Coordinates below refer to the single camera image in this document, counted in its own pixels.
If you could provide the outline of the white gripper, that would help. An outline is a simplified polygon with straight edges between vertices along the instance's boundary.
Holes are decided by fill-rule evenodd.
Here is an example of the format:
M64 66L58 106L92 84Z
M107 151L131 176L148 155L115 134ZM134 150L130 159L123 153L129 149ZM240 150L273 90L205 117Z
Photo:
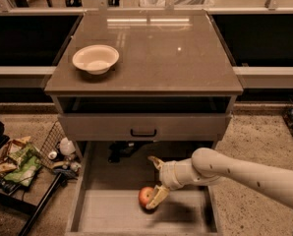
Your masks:
M151 210L158 207L168 197L170 190L178 190L185 186L182 179L185 164L182 161L175 160L163 162L153 155L147 159L159 170L159 180L163 185L156 185L147 191L146 209Z

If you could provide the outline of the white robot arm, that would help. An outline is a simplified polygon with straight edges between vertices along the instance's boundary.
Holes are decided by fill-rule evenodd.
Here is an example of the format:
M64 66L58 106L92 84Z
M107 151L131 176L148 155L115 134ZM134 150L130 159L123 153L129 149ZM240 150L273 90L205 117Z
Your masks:
M146 209L158 207L173 190L187 185L209 186L221 177L236 181L280 204L293 209L293 171L228 157L214 149L201 147L180 161L148 159L159 171L160 185L155 186Z

